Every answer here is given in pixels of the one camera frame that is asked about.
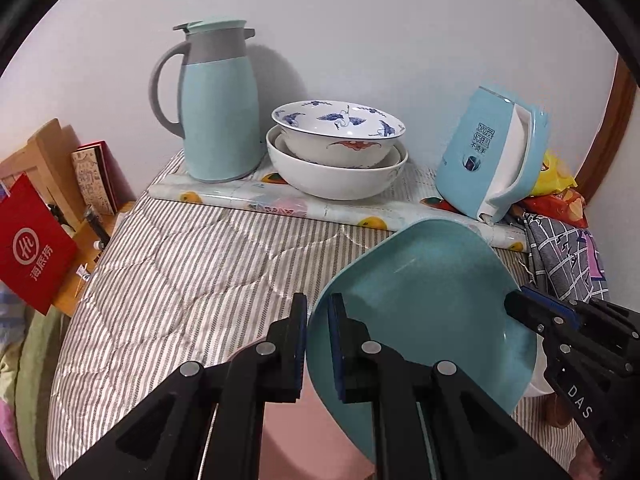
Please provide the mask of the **person's right hand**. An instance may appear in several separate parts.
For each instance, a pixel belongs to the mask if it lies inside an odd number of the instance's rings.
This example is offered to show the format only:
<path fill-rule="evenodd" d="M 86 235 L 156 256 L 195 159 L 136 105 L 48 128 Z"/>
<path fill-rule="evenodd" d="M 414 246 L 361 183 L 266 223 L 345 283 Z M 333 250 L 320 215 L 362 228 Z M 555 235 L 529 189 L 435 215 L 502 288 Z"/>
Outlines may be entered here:
<path fill-rule="evenodd" d="M 573 480 L 601 480 L 603 467 L 586 439 L 577 445 L 568 473 Z"/>

